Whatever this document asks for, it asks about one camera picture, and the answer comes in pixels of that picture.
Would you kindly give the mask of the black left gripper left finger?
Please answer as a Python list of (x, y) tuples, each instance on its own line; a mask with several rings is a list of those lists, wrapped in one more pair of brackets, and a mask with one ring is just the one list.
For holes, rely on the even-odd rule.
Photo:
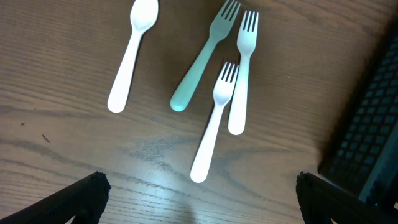
[(37, 203), (1, 219), (7, 223), (98, 223), (109, 199), (111, 186), (102, 172), (55, 192)]

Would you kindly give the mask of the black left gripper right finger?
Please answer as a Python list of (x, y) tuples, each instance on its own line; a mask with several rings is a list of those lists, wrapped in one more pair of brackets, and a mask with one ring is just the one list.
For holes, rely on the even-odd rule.
[(308, 172), (297, 176), (296, 194), (305, 224), (397, 224), (397, 209), (366, 205)]

